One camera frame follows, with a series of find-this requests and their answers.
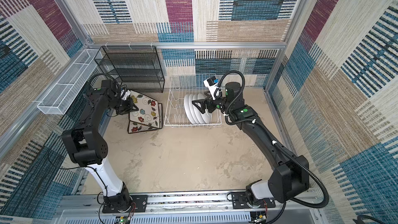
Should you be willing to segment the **floral square plate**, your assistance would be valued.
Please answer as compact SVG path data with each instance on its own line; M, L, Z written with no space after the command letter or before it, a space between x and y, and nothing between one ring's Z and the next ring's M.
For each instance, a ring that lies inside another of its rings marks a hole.
M146 108L141 108L138 112L130 112L128 134L162 129L162 111L163 105L157 103L155 107L150 104Z

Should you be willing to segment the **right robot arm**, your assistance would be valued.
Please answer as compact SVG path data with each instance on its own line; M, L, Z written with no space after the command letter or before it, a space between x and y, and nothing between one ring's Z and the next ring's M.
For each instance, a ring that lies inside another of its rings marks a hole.
M247 185L248 206L258 207L264 198L280 203L296 201L296 196L309 189L308 161L303 156L296 157L269 132L258 113L245 104L240 83L227 83L225 94L217 83L214 77L204 80L208 91L205 98L192 101L194 109L202 114L219 110L225 117L230 117L232 125L254 141L273 169L269 180Z

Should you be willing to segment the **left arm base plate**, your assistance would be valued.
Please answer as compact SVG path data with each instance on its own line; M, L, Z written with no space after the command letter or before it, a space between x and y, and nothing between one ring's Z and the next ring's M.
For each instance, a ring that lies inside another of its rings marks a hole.
M101 210L103 214L116 214L116 213L144 213L147 207L147 195L130 195L130 205L128 206L111 206L104 204Z

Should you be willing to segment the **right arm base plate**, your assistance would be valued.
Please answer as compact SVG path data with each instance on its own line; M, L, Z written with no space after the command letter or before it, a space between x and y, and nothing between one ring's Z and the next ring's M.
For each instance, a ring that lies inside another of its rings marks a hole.
M258 200L248 197L244 191L232 191L227 193L227 200L230 201L234 209L260 209L275 208L276 204L272 198Z

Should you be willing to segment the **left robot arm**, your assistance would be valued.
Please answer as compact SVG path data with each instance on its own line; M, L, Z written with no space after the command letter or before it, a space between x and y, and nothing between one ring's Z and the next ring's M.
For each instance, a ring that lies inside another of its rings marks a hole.
M78 122L64 131L61 139L71 161L90 172L100 185L105 207L125 212L132 199L107 158L108 144L99 133L99 125L106 111L128 114L136 109L135 104L114 79L103 80L85 97L87 102Z

